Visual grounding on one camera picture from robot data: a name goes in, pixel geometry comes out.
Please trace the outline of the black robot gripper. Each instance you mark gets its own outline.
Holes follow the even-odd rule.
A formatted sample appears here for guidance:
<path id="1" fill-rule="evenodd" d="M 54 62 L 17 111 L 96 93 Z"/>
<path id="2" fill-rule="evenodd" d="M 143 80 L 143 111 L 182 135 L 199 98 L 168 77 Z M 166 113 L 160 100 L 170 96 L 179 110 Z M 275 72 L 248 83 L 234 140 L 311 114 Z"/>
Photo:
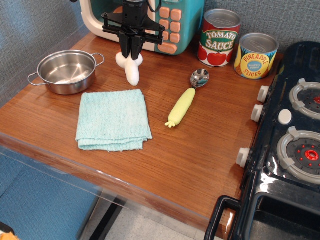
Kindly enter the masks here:
<path id="1" fill-rule="evenodd" d="M 123 0 L 122 12 L 105 12 L 103 31 L 119 37 L 123 57 L 137 60 L 145 42 L 161 45 L 165 27 L 149 16 L 148 12 L 157 13 L 162 7 L 160 2 L 153 9 L 148 0 Z"/>

